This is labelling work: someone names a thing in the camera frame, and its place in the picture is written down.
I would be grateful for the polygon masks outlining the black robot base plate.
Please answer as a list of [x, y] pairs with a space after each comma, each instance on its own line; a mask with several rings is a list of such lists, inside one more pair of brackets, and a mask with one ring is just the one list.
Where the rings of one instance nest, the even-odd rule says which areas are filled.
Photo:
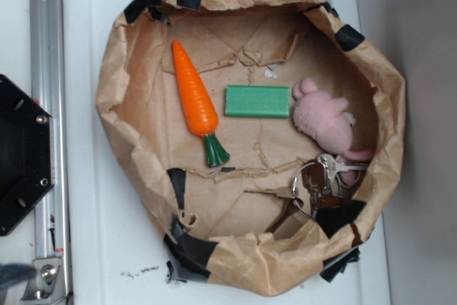
[[1, 235], [8, 236], [54, 185], [51, 116], [1, 75]]

